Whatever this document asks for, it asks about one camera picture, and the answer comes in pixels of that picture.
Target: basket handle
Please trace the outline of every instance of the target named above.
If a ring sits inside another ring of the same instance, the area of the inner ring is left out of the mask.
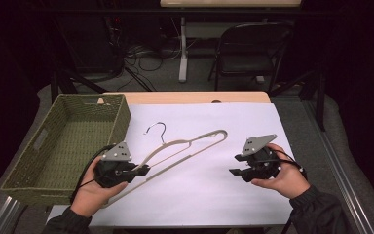
[[[108,104],[106,99],[104,97],[83,97],[81,99],[81,102],[84,104],[84,105],[87,105],[87,104]]]

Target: table leg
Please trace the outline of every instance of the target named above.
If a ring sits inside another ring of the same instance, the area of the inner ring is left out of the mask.
[[[184,83],[187,81],[187,46],[186,46],[186,20],[181,18],[181,62],[178,81]]]

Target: hanger hook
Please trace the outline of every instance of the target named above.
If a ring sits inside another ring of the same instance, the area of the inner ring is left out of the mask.
[[[150,129],[155,126],[155,125],[158,125],[158,124],[162,124],[164,126],[164,130],[163,130],[163,133],[161,134],[161,139],[162,139],[162,142],[164,143],[164,139],[163,139],[163,134],[166,132],[166,124],[163,123],[163,122],[157,122],[153,125],[151,125],[150,127],[148,127],[147,131],[144,133],[145,135],[148,134],[148,131],[150,131]]]

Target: black sleeve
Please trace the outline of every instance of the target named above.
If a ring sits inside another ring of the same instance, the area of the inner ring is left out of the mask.
[[[91,218],[80,216],[70,207],[60,215],[51,218],[42,234],[87,234]]]
[[[290,199],[290,220],[297,233],[354,233],[338,198],[311,186],[300,196]]]

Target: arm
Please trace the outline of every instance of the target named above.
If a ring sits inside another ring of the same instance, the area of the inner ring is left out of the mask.
[[[275,144],[267,145],[272,150],[283,151]],[[277,153],[283,160],[288,158]],[[353,233],[339,200],[330,194],[321,193],[290,164],[281,163],[281,170],[273,179],[253,179],[252,184],[274,189],[290,199],[293,211],[290,219],[297,232],[303,233]]]
[[[126,188],[127,183],[122,182],[112,188],[102,188],[94,179],[94,168],[100,160],[97,157],[90,164],[84,175],[82,186],[75,196],[74,202],[60,216],[51,218],[42,234],[78,234],[89,233],[92,216],[110,199]]]

